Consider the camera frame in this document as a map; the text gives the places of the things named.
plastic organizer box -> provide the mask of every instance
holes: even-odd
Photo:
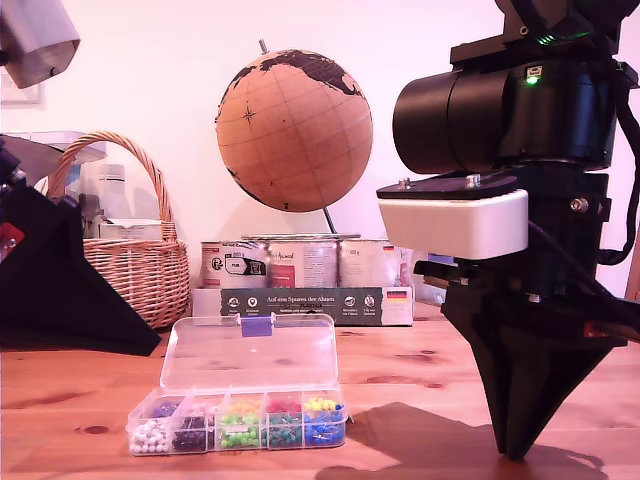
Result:
[[[133,455],[335,447],[347,418],[328,315],[184,318],[126,430]]]

can label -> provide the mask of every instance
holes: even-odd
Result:
[[[266,246],[258,242],[203,243],[202,282],[209,288],[266,287]]]
[[[399,287],[407,284],[407,252],[382,240],[341,244],[341,287]]]
[[[273,242],[271,286],[333,288],[338,282],[336,242]]]

cork globe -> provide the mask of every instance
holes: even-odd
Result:
[[[317,53],[262,55],[240,70],[216,118],[222,159],[238,185],[279,210],[308,212],[362,176],[371,112],[355,80]]]

white bottle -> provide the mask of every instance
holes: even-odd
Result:
[[[124,193],[124,165],[106,164],[100,172],[100,207],[107,218],[131,218]]]

red label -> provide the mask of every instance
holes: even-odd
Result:
[[[9,255],[24,240],[24,233],[9,222],[0,224],[0,259]]]
[[[271,265],[271,286],[295,288],[296,268],[293,265]]]
[[[584,324],[584,336],[586,338],[594,338],[594,337],[608,337],[606,333],[599,331],[593,322],[587,322]]]

